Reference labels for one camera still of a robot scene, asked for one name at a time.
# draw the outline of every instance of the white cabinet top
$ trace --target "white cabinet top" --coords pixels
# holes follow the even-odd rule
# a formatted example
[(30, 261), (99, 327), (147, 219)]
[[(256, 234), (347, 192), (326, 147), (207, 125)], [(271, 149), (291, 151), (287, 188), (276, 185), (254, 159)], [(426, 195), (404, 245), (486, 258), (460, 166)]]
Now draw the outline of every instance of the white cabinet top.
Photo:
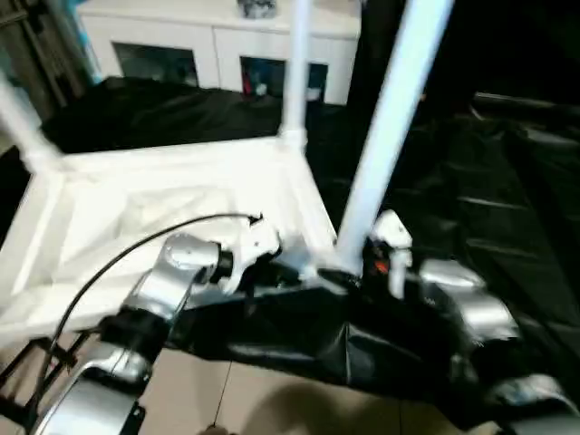
[[(313, 0), (311, 34), (357, 38), (360, 0)], [(277, 0), (274, 18), (252, 20), (241, 16), (237, 0), (88, 0), (78, 7), (81, 16), (111, 16), (182, 24), (286, 33), (292, 27), (293, 1)]]

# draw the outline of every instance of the white cabinet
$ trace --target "white cabinet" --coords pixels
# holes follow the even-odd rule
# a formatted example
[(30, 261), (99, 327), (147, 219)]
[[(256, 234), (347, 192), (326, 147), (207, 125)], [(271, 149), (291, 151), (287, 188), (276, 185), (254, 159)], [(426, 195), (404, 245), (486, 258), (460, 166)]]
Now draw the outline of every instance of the white cabinet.
[(211, 27), (109, 16), (82, 19), (103, 77), (219, 87)]
[[(357, 0), (314, 0), (310, 99), (345, 104), (359, 33)], [(242, 18), (236, 0), (89, 0), (78, 9), (101, 75), (153, 78), (281, 96), (293, 1), (273, 19)]]

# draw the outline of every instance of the silver robot arm segment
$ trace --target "silver robot arm segment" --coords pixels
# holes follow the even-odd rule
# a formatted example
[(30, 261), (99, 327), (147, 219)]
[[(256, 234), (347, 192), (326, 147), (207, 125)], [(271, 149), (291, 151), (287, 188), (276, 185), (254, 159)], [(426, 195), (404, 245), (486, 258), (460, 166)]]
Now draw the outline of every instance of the silver robot arm segment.
[[(250, 240), (252, 246), (233, 246), (231, 251), (189, 234), (169, 237), (154, 267), (129, 294), (119, 314), (104, 322), (100, 340), (77, 365), (32, 433), (138, 433), (145, 417), (139, 397), (190, 295), (231, 294), (235, 288), (228, 285), (229, 279), (237, 284), (246, 267), (279, 249), (273, 234), (259, 221), (241, 238), (240, 243)], [(212, 285), (218, 282), (221, 287)]]

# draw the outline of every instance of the black cable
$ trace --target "black cable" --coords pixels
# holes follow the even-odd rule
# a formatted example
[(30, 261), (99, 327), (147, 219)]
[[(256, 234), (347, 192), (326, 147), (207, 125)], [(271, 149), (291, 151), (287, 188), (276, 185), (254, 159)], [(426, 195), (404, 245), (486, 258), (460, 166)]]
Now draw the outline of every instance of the black cable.
[(32, 430), (32, 428), (35, 424), (35, 420), (37, 418), (37, 412), (38, 412), (38, 405), (39, 405), (40, 400), (43, 398), (43, 395), (45, 393), (45, 391), (43, 391), (44, 379), (46, 378), (46, 374), (48, 373), (48, 369), (50, 367), (51, 360), (53, 358), (54, 349), (56, 348), (58, 341), (61, 338), (64, 326), (66, 325), (66, 322), (68, 321), (69, 317), (71, 316), (71, 313), (73, 312), (74, 307), (79, 303), (81, 298), (84, 296), (85, 293), (87, 293), (87, 291), (92, 287), (92, 285), (101, 276), (103, 276), (109, 269), (111, 269), (111, 267), (115, 266), (115, 264), (117, 264), (119, 261), (121, 261), (126, 255), (130, 254), (132, 251), (134, 251), (138, 247), (142, 247), (146, 243), (149, 243), (151, 240), (158, 238), (158, 237), (161, 237), (161, 236), (164, 236), (164, 235), (170, 233), (171, 231), (175, 231), (176, 229), (179, 229), (181, 227), (185, 227), (185, 226), (190, 225), (190, 224), (196, 224), (196, 223), (202, 222), (204, 220), (213, 220), (213, 219), (220, 219), (220, 218), (245, 218), (245, 219), (249, 219), (250, 223), (254, 223), (254, 222), (260, 220), (261, 217), (255, 217), (252, 215), (248, 215), (246, 213), (217, 213), (215, 215), (194, 217), (192, 219), (188, 219), (188, 220), (181, 222), (181, 223), (178, 223), (176, 225), (172, 225), (171, 227), (164, 228), (161, 231), (158, 231), (157, 233), (154, 233), (150, 236), (144, 237), (140, 241), (138, 241), (138, 242), (134, 243), (133, 245), (123, 249), (116, 257), (114, 257), (112, 260), (110, 260), (96, 274), (94, 274), (91, 277), (91, 279), (89, 279), (86, 282), (85, 285), (82, 286), (81, 290), (79, 290), (79, 292), (76, 294), (76, 296), (73, 298), (73, 300), (69, 303), (69, 306), (67, 307), (66, 311), (64, 312), (64, 315), (61, 318), (60, 323), (56, 327), (56, 331), (54, 331), (53, 339), (51, 340), (51, 345), (48, 349), (48, 352), (46, 352), (46, 355), (44, 356), (43, 365), (41, 366), (41, 369), (38, 372), (38, 379), (36, 380), (36, 387), (34, 389), (34, 394), (30, 400), (30, 408), (28, 410), (28, 418), (27, 418), (27, 424), (26, 424), (26, 431), (28, 433), (30, 433), (30, 431)]

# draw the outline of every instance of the floor tile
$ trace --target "floor tile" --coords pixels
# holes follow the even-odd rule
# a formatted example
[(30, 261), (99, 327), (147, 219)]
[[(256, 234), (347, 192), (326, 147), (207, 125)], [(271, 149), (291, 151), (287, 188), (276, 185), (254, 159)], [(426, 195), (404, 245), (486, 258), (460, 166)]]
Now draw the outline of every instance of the floor tile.
[(163, 351), (141, 398), (147, 416), (140, 435), (195, 434), (215, 421), (229, 362), (207, 362)]
[(398, 435), (399, 402), (233, 363), (217, 424), (240, 435)]
[[(497, 426), (486, 423), (470, 432), (469, 435), (494, 435)], [(419, 402), (401, 402), (401, 435), (460, 435), (457, 429), (443, 414), (432, 405)]]
[[(61, 345), (68, 346), (73, 337), (64, 336)], [(15, 345), (0, 352), (0, 368), (8, 364), (24, 347)], [(77, 356), (87, 351), (83, 346)], [(0, 393), (25, 403), (31, 396), (44, 353), (35, 349), (24, 365), (11, 377)], [(154, 368), (148, 389), (140, 399), (147, 409), (147, 417), (140, 435), (161, 433), (191, 433), (213, 423), (227, 378), (229, 362), (205, 362), (194, 356), (176, 351), (163, 351)], [(59, 386), (67, 380), (66, 372), (47, 393), (47, 403)], [(0, 417), (0, 434), (16, 434), (18, 426)]]

